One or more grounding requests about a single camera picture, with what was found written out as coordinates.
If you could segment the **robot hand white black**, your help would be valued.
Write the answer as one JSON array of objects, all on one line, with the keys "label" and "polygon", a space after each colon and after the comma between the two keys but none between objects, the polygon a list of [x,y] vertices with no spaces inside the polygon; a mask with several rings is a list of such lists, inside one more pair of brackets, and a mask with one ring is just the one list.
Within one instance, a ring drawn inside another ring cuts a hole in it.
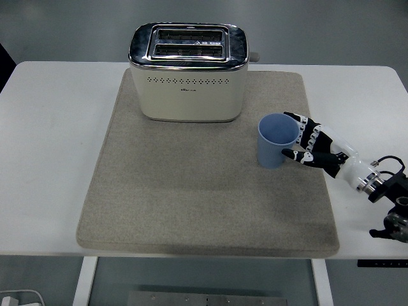
[{"label": "robot hand white black", "polygon": [[359,192],[370,189],[370,185],[380,179],[381,174],[363,162],[358,151],[334,130],[304,115],[285,114],[300,128],[296,144],[302,149],[282,149],[284,156],[304,166],[321,168],[330,177],[345,180]]}]

